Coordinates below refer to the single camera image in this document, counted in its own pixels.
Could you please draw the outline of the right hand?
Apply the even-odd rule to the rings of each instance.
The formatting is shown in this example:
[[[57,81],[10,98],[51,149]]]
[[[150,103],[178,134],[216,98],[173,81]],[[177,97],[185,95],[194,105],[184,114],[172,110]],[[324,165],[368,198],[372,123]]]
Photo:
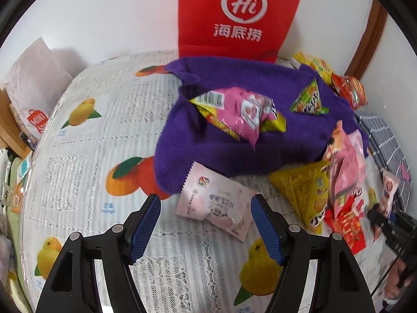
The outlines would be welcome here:
[[[386,299],[394,299],[398,297],[401,290],[398,287],[399,279],[406,268],[406,264],[398,258],[392,265],[389,275],[387,276],[387,283],[384,287],[384,296]]]

